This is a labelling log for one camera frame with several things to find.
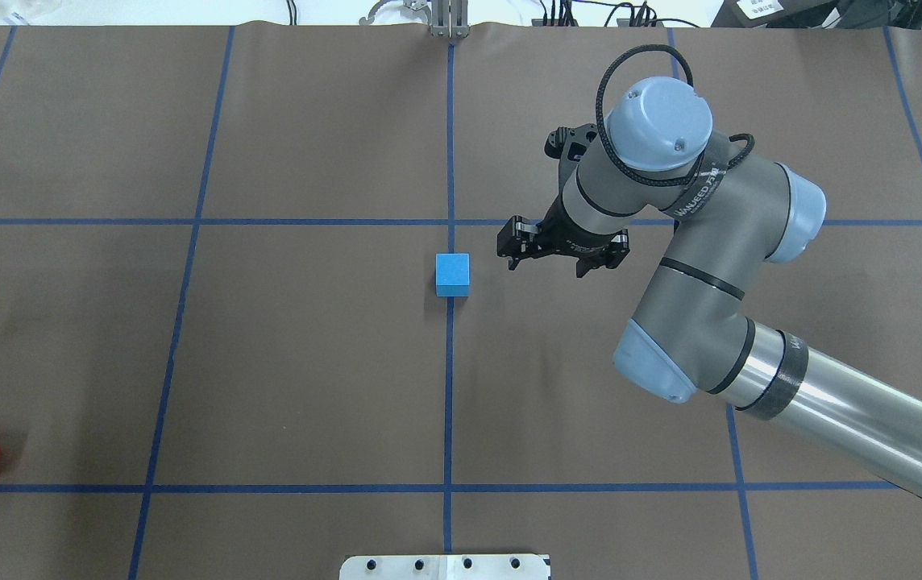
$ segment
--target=cube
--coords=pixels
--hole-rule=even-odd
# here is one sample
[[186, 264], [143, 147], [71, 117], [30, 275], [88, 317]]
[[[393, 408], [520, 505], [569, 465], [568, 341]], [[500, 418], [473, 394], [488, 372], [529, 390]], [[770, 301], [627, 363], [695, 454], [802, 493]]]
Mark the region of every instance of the cube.
[[436, 254], [436, 295], [467, 296], [469, 285], [468, 254]]

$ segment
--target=light blue cap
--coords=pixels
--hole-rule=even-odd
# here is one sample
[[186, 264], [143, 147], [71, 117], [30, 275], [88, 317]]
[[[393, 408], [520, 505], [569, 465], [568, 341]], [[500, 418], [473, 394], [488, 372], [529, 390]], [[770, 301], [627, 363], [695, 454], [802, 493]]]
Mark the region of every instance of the light blue cap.
[[612, 363], [623, 377], [671, 403], [687, 403], [697, 387], [637, 321], [629, 319]]
[[712, 110], [686, 82], [648, 77], [626, 91], [604, 125], [623, 163], [642, 172], [666, 172], [704, 151]]
[[787, 173], [790, 183], [790, 212], [787, 213], [784, 235], [766, 261], [782, 264], [799, 257], [808, 243], [819, 234], [819, 228], [823, 227], [823, 219], [826, 217], [826, 196], [817, 184], [792, 172], [783, 163], [777, 165]]

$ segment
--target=silver metal tube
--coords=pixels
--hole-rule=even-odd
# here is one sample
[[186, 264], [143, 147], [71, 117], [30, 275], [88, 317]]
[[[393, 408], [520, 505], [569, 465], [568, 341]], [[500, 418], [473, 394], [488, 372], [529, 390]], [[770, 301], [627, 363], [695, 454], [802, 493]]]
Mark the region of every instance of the silver metal tube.
[[[773, 368], [773, 332], [758, 326], [763, 344], [759, 356], [752, 349], [744, 370], [719, 396], [745, 407], [748, 393], [758, 392], [759, 371]], [[837, 449], [878, 477], [922, 498], [921, 400], [810, 350], [799, 389], [770, 422]]]

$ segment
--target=bundle of wires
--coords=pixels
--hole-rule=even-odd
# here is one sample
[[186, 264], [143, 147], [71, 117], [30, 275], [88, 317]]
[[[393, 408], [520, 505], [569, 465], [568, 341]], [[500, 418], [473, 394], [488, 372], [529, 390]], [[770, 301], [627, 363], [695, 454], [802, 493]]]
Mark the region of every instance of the bundle of wires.
[[611, 6], [612, 11], [608, 13], [608, 18], [604, 20], [604, 25], [608, 26], [612, 23], [612, 16], [615, 15], [615, 12], [619, 8], [629, 8], [629, 25], [631, 27], [655, 27], [658, 26], [660, 22], [679, 22], [686, 23], [686, 25], [693, 26], [694, 28], [700, 28], [696, 23], [685, 21], [685, 19], [661, 19], [658, 18], [658, 12], [654, 10], [648, 3], [644, 2], [639, 6], [634, 6], [630, 2], [619, 2], [618, 4], [612, 4], [611, 2], [598, 2], [597, 0], [576, 0], [576, 2], [582, 2], [583, 4], [597, 4], [600, 6]]
[[579, 26], [572, 16], [572, 0], [561, 0], [560, 8], [556, 0], [550, 0], [550, 18], [546, 16], [543, 0], [539, 0], [539, 5], [543, 8], [543, 26]]

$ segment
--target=black band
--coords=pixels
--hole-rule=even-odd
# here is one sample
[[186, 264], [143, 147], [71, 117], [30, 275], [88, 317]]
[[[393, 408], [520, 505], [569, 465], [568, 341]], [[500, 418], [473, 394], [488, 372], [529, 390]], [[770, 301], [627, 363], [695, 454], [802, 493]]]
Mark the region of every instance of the black band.
[[719, 394], [726, 390], [726, 387], [733, 384], [733, 379], [741, 374], [744, 370], [744, 363], [748, 362], [748, 355], [751, 354], [751, 346], [755, 346], [755, 320], [748, 319], [748, 335], [744, 337], [744, 346], [741, 346], [741, 353], [737, 356], [737, 362], [730, 368], [729, 373], [723, 377], [722, 381], [716, 388], [708, 391], [708, 394]]
[[708, 144], [704, 146], [690, 183], [683, 187], [683, 191], [679, 192], [679, 197], [675, 198], [672, 205], [661, 210], [662, 213], [674, 220], [685, 220], [704, 208], [729, 169], [729, 160], [724, 157], [727, 144], [727, 139], [712, 133]]
[[777, 367], [777, 374], [754, 403], [737, 407], [738, 411], [746, 411], [762, 421], [774, 418], [787, 408], [804, 381], [804, 372], [808, 370], [808, 345], [803, 339], [782, 330], [777, 330], [777, 333], [784, 339], [784, 356], [780, 367]]
[[579, 169], [575, 170], [575, 186], [579, 189], [579, 194], [583, 196], [584, 201], [589, 203], [591, 208], [598, 210], [598, 212], [604, 213], [605, 216], [611, 216], [613, 218], [631, 218], [634, 213], [615, 213], [609, 212], [607, 209], [601, 208], [600, 205], [597, 205], [593, 199], [590, 199], [590, 196], [587, 195], [586, 190], [583, 189], [582, 181], [579, 181]]
[[700, 271], [700, 269], [691, 267], [691, 265], [673, 260], [672, 258], [668, 257], [662, 258], [660, 265], [675, 269], [675, 271], [682, 272], [682, 274], [687, 276], [692, 276], [692, 278], [697, 278], [698, 280], [701, 280], [701, 282], [708, 284], [708, 286], [722, 290], [730, 296], [737, 298], [737, 300], [744, 300], [744, 290], [741, 290], [737, 286], [733, 286], [733, 284], [726, 282], [726, 280], [720, 280], [714, 275], [708, 274], [706, 271]]

